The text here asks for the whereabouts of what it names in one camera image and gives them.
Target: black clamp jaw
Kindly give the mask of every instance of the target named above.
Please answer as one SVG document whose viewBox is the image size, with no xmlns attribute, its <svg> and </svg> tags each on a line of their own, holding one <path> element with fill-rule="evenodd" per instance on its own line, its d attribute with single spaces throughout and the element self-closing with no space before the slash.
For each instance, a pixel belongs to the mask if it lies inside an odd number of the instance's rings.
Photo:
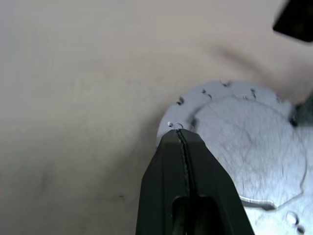
<svg viewBox="0 0 313 235">
<path fill-rule="evenodd" d="M 165 134 L 141 183 L 136 235 L 252 235 L 235 186 L 198 134 Z"/>
</svg>

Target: round metal junction box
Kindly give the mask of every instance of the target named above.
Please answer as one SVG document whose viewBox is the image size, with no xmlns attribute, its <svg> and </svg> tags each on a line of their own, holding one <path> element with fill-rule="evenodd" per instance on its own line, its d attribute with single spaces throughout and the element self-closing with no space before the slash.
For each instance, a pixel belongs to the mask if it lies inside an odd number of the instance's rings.
<svg viewBox="0 0 313 235">
<path fill-rule="evenodd" d="M 313 127 L 293 127 L 295 107 L 250 82 L 209 82 L 170 106 L 171 129 L 198 133 L 231 176 L 255 234 L 313 234 Z"/>
</svg>

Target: metal plate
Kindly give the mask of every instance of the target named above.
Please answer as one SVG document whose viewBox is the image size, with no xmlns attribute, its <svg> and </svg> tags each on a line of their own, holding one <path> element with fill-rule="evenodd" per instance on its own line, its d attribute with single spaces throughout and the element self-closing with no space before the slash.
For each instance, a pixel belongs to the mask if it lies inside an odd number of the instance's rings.
<svg viewBox="0 0 313 235">
<path fill-rule="evenodd" d="M 313 128 L 289 123 L 293 105 L 249 82 L 210 82 L 165 113 L 198 133 L 231 176 L 256 234 L 313 234 Z"/>
</svg>

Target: black object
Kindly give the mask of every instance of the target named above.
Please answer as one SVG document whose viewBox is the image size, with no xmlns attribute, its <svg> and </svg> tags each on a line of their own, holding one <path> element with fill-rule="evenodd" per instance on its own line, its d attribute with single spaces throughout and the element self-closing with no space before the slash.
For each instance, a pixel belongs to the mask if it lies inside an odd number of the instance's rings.
<svg viewBox="0 0 313 235">
<path fill-rule="evenodd" d="M 313 0 L 290 0 L 282 10 L 274 31 L 299 39 L 313 41 Z"/>
<path fill-rule="evenodd" d="M 252 235 L 235 186 L 198 134 L 165 134 L 141 183 L 136 235 Z"/>
</svg>

